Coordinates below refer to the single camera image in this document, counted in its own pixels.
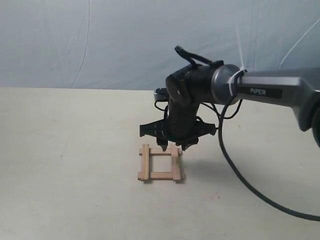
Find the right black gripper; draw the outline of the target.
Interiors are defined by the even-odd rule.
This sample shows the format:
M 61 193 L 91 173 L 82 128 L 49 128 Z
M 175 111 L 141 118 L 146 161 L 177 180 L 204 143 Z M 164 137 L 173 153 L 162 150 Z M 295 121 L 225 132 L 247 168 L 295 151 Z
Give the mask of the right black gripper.
M 171 99 L 164 110 L 163 119 L 141 124 L 139 136 L 155 137 L 163 152 L 167 150 L 168 142 L 186 151 L 197 145 L 200 137 L 216 134 L 215 124 L 206 123 L 197 116 L 199 107 L 198 102 L 182 106 Z

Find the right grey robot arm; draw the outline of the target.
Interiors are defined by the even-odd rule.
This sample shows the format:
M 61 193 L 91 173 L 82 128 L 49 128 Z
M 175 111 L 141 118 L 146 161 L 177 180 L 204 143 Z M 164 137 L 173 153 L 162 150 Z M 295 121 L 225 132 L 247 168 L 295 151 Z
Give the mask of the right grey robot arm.
M 302 68 L 247 72 L 233 64 L 186 66 L 165 80 L 154 92 L 157 102 L 167 102 L 164 117 L 139 127 L 140 136 L 152 136 L 165 150 L 169 142 L 183 149 L 215 131 L 215 126 L 197 116 L 200 104 L 233 105 L 249 100 L 289 107 L 298 127 L 312 130 L 320 140 L 320 70 Z

